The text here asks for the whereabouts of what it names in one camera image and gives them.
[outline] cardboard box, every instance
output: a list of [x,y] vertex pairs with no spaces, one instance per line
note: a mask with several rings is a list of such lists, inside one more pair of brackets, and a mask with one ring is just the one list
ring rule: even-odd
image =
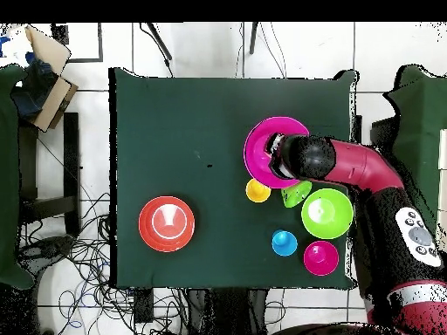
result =
[[34,55],[48,63],[52,71],[59,76],[42,107],[42,112],[30,122],[42,131],[46,131],[48,127],[56,127],[74,93],[78,90],[75,84],[60,77],[71,52],[54,38],[46,36],[30,25],[26,27],[26,36],[31,42]]

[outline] green tablecloth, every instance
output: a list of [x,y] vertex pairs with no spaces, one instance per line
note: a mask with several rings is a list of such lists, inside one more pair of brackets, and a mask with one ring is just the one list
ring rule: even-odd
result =
[[34,285],[15,257],[19,235],[18,116],[10,92],[24,77],[26,72],[18,65],[0,68],[0,283],[18,289]]
[[412,180],[404,178],[407,191],[435,235],[440,131],[447,128],[447,79],[430,76],[419,65],[405,65],[397,75],[395,90],[385,96],[399,116],[393,153],[411,174]]
[[[286,209],[279,190],[261,204],[246,198],[243,147],[253,126],[271,116],[293,117],[312,134],[348,140],[354,71],[336,80],[145,79],[114,69],[113,79],[118,286],[353,287],[345,276],[345,236],[334,240],[337,270],[315,277],[302,262],[316,239],[304,229],[301,206]],[[196,218],[193,238],[174,253],[150,249],[138,230],[141,209],[160,195],[183,199]],[[272,251],[276,229],[298,237],[298,252],[281,257]]]

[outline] floor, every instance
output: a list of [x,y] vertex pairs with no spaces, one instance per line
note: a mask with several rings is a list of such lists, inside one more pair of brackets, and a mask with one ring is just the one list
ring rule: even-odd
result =
[[[256,50],[248,53],[251,23],[245,23],[244,77],[279,78],[281,72],[267,49],[282,65],[278,39],[286,63],[287,77],[330,79],[338,71],[355,69],[360,73],[357,86],[357,114],[363,116],[362,142],[369,143],[368,130],[373,121],[394,115],[391,105],[382,97],[393,88],[395,74],[401,65],[421,64],[430,72],[444,75],[447,72],[447,26],[430,23],[262,23],[258,28]],[[49,24],[34,24],[50,33]],[[240,23],[185,23],[158,24],[159,32],[174,56],[171,70],[176,77],[242,78],[242,55],[237,55],[242,44]],[[97,24],[69,24],[72,58],[96,59],[99,57]],[[169,77],[161,53],[138,24],[101,24],[102,62],[67,64],[62,75],[79,86],[68,112],[79,113],[80,165],[83,214],[109,190],[109,113],[107,67],[119,66],[138,75]],[[52,153],[63,159],[62,124],[56,129],[41,133],[40,139]],[[49,198],[62,195],[63,168],[39,144],[38,195]],[[108,195],[95,206],[98,214],[108,212]],[[37,237],[63,235],[61,219],[45,220]],[[93,229],[83,237],[94,238]],[[66,325],[70,295],[81,278],[68,261],[49,268],[39,289],[39,317],[43,327],[61,335],[86,335],[86,328],[95,323],[89,335],[134,335],[117,315],[101,315],[94,302],[80,307],[72,320],[83,322]],[[155,295],[164,298],[168,289],[157,289]],[[285,315],[280,322],[268,324],[269,333],[293,325],[331,323],[337,321],[365,322],[366,313],[358,289],[337,290],[271,290],[267,299],[283,301]],[[161,300],[155,314],[165,314],[168,300]],[[278,304],[269,304],[265,319],[276,321],[282,315]]]

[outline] green bowl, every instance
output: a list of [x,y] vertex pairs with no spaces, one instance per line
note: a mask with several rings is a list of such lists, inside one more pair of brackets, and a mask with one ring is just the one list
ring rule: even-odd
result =
[[319,239],[335,239],[343,235],[353,218],[351,201],[333,188],[323,188],[310,194],[301,210],[307,232]]

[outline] magenta bowl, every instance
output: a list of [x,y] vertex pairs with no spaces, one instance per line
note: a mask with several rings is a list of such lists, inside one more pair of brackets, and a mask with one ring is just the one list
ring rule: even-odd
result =
[[244,145],[244,162],[254,179],[269,188],[288,188],[298,180],[282,180],[269,168],[272,157],[265,151],[265,145],[274,133],[308,135],[307,128],[289,117],[271,117],[258,123],[248,134]]
[[330,242],[313,242],[304,251],[304,265],[316,276],[323,277],[333,273],[338,264],[339,252]]

